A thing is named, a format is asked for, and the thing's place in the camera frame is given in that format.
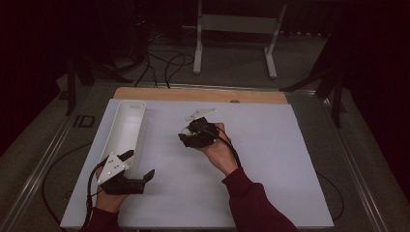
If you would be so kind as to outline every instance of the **white board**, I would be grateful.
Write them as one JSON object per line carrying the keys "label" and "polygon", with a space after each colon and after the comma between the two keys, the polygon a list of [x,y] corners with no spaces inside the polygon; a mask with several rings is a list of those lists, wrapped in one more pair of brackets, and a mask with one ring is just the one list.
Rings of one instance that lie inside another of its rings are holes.
{"label": "white board", "polygon": [[[99,162],[117,104],[111,100],[61,222],[78,228],[85,218],[87,180]],[[200,152],[186,148],[178,133],[198,108],[215,108],[209,122],[224,122],[249,178],[262,183],[269,200],[297,227],[333,226],[298,122],[289,104],[145,101],[145,131],[138,165],[141,178],[156,169],[142,195],[127,198],[119,223],[132,228],[233,228],[220,173]]]}

